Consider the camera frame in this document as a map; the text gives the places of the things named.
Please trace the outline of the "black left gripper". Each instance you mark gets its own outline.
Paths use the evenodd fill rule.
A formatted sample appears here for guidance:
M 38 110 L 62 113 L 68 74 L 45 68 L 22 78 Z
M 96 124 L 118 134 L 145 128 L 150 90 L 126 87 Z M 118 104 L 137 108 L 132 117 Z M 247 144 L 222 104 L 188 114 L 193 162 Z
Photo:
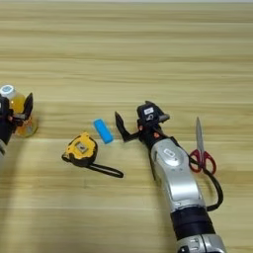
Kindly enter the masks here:
M 16 131 L 16 128 L 21 127 L 24 121 L 30 117 L 33 106 L 34 97 L 33 94 L 30 93 L 24 103 L 23 116 L 15 115 L 0 117 L 0 140 L 2 140 L 5 144 L 8 144 L 12 134 Z

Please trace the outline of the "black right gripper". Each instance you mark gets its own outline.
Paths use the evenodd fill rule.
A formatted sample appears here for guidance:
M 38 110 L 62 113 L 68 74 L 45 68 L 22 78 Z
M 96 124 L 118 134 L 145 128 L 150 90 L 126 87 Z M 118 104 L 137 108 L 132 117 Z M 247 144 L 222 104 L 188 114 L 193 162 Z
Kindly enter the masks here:
M 149 120 L 139 118 L 137 120 L 137 132 L 131 134 L 126 130 L 121 115 L 118 112 L 115 112 L 116 126 L 123 140 L 132 141 L 134 139 L 139 139 L 148 149 L 151 149 L 157 141 L 164 139 L 165 134 L 163 133 L 160 124 L 168 121 L 170 116 L 165 114 L 156 104 L 155 110 L 159 116 L 153 117 Z

